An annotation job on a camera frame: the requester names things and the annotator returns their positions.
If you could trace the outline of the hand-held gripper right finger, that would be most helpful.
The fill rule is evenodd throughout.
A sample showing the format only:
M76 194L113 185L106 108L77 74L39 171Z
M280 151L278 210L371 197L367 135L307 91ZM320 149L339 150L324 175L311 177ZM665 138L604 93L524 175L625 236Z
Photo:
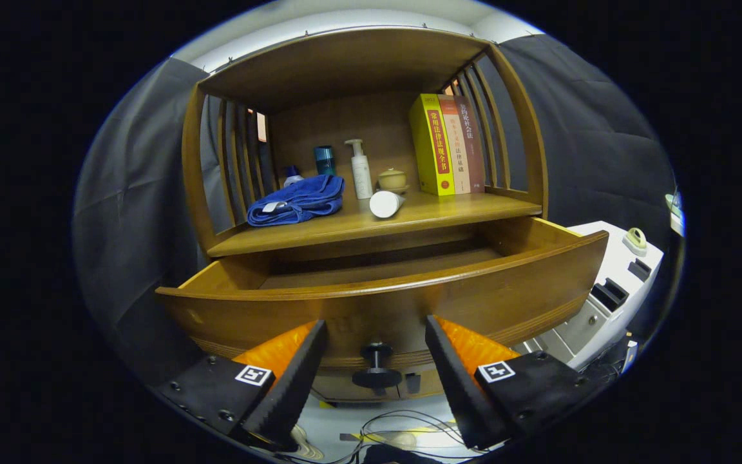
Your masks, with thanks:
M432 314L425 320L425 343L467 447L483 450L536 434L601 387L545 351L519 354Z

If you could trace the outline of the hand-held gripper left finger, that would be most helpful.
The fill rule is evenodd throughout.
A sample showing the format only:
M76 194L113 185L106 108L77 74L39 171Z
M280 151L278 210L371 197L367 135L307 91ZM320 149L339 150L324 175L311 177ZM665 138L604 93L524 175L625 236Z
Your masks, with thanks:
M219 434L268 451L294 451L292 429L327 342L326 321L310 321L233 359L208 354L157 390Z

